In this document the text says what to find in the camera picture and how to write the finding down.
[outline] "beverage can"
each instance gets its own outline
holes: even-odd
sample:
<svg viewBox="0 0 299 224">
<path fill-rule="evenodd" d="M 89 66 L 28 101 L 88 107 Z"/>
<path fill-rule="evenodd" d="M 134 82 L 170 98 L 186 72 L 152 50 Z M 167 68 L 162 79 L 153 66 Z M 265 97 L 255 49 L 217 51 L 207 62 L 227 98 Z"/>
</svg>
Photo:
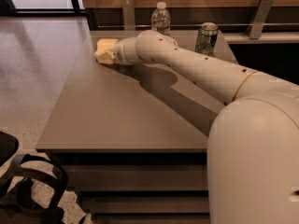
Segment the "beverage can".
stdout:
<svg viewBox="0 0 299 224">
<path fill-rule="evenodd" d="M 218 34 L 218 25 L 213 22 L 205 22 L 198 30 L 195 51 L 207 56 L 213 54 Z"/>
</svg>

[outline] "plastic bottle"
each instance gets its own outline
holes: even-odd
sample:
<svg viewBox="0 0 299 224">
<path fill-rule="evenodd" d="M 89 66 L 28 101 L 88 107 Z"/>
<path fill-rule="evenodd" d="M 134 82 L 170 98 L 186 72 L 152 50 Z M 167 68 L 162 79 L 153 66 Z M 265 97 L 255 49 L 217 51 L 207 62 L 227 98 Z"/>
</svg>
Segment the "plastic bottle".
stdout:
<svg viewBox="0 0 299 224">
<path fill-rule="evenodd" d="M 157 3 L 157 9 L 151 16 L 151 30 L 163 35 L 170 35 L 171 18 L 165 2 Z"/>
</svg>

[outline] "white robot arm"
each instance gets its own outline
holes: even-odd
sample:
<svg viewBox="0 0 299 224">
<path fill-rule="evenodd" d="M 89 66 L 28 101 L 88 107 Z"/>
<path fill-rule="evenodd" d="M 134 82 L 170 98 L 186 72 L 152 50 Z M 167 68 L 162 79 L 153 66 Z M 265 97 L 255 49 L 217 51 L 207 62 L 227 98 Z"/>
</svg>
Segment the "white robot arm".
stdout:
<svg viewBox="0 0 299 224">
<path fill-rule="evenodd" d="M 227 106 L 208 138 L 212 224 L 299 221 L 299 87 L 178 46 L 153 31 L 123 39 L 109 63 L 163 63 Z"/>
</svg>

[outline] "yellow sponge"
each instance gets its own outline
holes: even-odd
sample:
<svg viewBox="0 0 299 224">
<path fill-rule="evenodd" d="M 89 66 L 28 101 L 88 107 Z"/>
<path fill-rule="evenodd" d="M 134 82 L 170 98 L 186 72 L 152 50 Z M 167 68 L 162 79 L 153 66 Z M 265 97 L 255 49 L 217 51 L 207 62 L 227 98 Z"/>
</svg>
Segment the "yellow sponge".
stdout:
<svg viewBox="0 0 299 224">
<path fill-rule="evenodd" d="M 97 50 L 94 53 L 96 61 L 103 64 L 113 64 L 113 48 L 118 42 L 118 39 L 100 39 L 96 46 Z"/>
</svg>

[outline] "black bag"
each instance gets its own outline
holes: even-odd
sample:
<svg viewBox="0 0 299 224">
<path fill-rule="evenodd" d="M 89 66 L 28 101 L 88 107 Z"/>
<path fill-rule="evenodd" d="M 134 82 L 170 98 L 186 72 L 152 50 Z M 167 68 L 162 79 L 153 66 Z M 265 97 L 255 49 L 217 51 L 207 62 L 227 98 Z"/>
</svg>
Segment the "black bag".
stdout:
<svg viewBox="0 0 299 224">
<path fill-rule="evenodd" d="M 18 150 L 19 142 L 14 136 L 0 131 L 0 166 Z"/>
<path fill-rule="evenodd" d="M 53 174 L 21 167 L 28 161 L 43 161 L 53 165 Z M 12 178 L 23 176 L 13 189 L 7 192 Z M 54 194 L 48 208 L 41 207 L 31 199 L 32 179 L 52 187 Z M 58 207 L 67 185 L 67 174 L 58 165 L 45 158 L 29 154 L 16 155 L 7 171 L 0 178 L 0 222 L 4 224 L 61 224 L 64 210 Z"/>
</svg>

